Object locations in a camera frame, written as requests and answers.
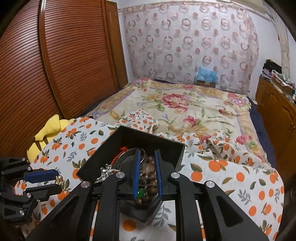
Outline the gold pearl earring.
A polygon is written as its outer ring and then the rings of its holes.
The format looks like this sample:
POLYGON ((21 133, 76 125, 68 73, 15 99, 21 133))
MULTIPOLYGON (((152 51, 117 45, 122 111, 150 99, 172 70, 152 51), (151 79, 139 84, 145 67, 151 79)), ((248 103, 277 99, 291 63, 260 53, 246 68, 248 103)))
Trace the gold pearl earring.
POLYGON ((55 184, 58 184, 58 185, 64 184, 63 176, 57 175, 56 180, 55 180, 55 184))

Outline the silver rhinestone hair clip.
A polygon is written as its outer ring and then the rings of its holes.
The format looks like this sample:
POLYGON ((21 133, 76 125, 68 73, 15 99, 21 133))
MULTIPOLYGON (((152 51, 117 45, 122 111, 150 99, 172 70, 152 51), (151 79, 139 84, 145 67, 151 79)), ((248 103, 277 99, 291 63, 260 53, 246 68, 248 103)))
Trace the silver rhinestone hair clip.
POLYGON ((106 164, 105 167, 100 168, 101 175, 96 179, 95 183, 105 181, 110 175, 119 172, 119 169, 113 168, 112 165, 106 164))

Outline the pale green jade bangle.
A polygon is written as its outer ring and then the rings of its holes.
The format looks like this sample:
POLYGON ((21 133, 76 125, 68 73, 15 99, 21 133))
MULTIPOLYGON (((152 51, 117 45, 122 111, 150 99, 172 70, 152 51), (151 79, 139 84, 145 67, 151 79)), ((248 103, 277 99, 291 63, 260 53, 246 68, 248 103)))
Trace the pale green jade bangle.
POLYGON ((120 154, 119 157, 115 159, 115 162, 112 164, 112 167, 114 169, 121 170, 125 163, 130 161, 133 162, 136 158, 137 150, 140 151, 140 163, 142 164, 147 162, 147 154, 144 149, 132 148, 120 154))

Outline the black open jewelry box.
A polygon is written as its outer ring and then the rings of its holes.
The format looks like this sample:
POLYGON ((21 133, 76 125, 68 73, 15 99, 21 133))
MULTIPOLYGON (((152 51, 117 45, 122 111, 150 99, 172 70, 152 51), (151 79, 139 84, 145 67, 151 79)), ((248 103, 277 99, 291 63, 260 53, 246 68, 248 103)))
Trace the black open jewelry box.
POLYGON ((165 176, 178 171, 183 159, 185 145, 172 140, 162 138, 132 128, 119 127, 88 159, 85 165, 78 171, 77 176, 83 181, 95 183, 101 176, 101 168, 110 164, 112 159, 119 153, 120 148, 128 147, 128 151, 118 158, 112 168, 123 171, 127 175, 127 191, 132 193, 133 188, 133 167, 135 152, 141 151, 141 157, 155 156, 158 153, 159 164, 165 167, 162 171, 163 194, 176 190, 165 176))

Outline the yellow plush toy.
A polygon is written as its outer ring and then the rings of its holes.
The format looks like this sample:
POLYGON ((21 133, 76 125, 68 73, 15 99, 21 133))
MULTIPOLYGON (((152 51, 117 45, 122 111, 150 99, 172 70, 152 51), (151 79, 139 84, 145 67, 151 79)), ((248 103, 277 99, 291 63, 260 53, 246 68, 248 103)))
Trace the yellow plush toy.
POLYGON ((29 142, 29 148, 27 149, 28 161, 30 163, 35 161, 45 146, 73 121, 74 119, 60 120, 60 116, 58 114, 49 118, 42 129, 33 136, 29 142))

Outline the cardboard box under bag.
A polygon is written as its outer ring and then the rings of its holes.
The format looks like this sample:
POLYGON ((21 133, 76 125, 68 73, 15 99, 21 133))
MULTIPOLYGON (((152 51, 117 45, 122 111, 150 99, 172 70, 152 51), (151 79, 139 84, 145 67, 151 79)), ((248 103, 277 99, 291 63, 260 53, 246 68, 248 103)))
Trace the cardboard box under bag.
POLYGON ((206 82, 206 81, 202 81, 202 80, 197 80, 196 84, 202 87, 211 87, 211 88, 215 88, 216 84, 215 82, 206 82))

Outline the blue plastic bag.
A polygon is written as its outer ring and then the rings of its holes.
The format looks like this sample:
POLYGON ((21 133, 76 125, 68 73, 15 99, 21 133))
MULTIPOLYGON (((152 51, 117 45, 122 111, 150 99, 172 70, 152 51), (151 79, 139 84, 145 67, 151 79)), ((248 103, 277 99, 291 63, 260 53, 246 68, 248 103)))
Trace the blue plastic bag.
POLYGON ((203 81, 203 82, 210 82, 210 83, 217 83, 218 81, 218 75, 213 70, 204 69, 202 67, 199 67, 195 77, 194 81, 203 81))

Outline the brown louvered wardrobe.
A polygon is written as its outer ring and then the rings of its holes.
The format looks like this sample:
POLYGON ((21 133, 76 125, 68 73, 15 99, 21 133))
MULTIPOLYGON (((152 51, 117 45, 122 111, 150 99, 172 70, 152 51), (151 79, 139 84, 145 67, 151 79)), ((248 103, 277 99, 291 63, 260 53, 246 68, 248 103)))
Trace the brown louvered wardrobe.
POLYGON ((25 156, 51 116, 79 117, 127 82, 115 2, 1 1, 1 156, 25 156))

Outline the wooden sideboard cabinet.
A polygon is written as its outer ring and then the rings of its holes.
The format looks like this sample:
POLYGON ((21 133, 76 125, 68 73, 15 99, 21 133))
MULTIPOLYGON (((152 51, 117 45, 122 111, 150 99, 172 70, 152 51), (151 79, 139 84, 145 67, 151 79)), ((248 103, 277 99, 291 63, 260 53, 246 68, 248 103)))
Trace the wooden sideboard cabinet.
POLYGON ((284 182, 295 174, 295 105, 269 81, 259 78, 255 99, 284 182))

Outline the stack of folded clothes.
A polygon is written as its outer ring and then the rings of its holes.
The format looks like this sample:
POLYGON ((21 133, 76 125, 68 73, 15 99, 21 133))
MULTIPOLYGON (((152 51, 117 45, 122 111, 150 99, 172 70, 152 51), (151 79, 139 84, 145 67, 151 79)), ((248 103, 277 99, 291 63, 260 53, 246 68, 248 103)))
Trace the stack of folded clothes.
POLYGON ((266 59, 260 77, 269 81, 286 98, 295 101, 295 84, 282 73, 281 66, 274 61, 266 59))

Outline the beige side drape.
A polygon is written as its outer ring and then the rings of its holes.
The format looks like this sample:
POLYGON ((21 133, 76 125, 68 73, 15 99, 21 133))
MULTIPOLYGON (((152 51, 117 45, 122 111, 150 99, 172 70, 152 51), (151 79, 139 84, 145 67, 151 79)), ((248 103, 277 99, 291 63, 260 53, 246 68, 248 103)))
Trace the beige side drape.
POLYGON ((269 15, 278 34, 281 50, 281 71, 286 77, 290 78, 290 46, 288 41, 287 27, 281 17, 272 7, 267 6, 266 9, 267 14, 269 15))

